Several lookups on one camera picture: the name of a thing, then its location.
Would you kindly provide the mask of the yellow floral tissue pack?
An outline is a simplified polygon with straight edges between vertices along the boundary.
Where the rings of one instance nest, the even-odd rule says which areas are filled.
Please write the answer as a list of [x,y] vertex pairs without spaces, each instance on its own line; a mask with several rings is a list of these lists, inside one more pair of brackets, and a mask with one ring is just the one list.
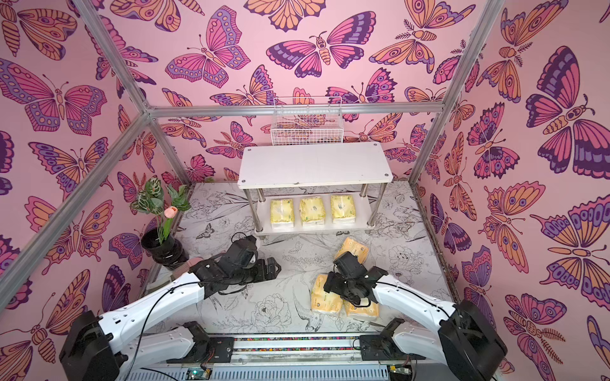
[[356,221],[356,206],[352,195],[332,195],[330,209],[333,223],[348,224]]
[[270,204],[270,223],[274,229],[291,229],[295,225],[294,202],[291,198],[276,198]]
[[303,226],[323,225],[326,217],[326,208],[322,197],[316,196],[300,200],[300,220]]

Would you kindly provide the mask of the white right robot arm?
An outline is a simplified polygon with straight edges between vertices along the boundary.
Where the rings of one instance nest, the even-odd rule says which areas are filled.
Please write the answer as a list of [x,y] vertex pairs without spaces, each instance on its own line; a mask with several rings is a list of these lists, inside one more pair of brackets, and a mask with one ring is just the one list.
[[459,380],[493,380],[508,353],[506,344],[472,302],[434,298],[384,269],[366,268],[351,252],[335,259],[323,289],[354,307],[376,303],[402,314],[380,333],[359,338],[365,360],[419,356],[446,365]]

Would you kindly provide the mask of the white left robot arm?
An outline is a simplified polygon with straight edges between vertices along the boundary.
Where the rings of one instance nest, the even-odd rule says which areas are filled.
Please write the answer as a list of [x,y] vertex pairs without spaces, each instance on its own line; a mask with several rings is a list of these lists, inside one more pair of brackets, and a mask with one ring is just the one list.
[[59,359],[69,380],[125,380],[133,370],[168,361],[204,361],[211,338],[198,322],[148,335],[154,325],[231,286],[275,280],[281,266],[259,258],[257,239],[246,236],[209,259],[197,259],[176,279],[134,303],[72,324]]

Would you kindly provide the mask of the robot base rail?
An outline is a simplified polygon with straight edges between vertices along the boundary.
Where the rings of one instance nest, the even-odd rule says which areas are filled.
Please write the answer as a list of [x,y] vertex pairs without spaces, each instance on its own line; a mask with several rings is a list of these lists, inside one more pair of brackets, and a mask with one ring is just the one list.
[[443,354],[411,335],[412,353],[384,334],[210,335],[177,360],[140,360],[130,380],[455,380]]

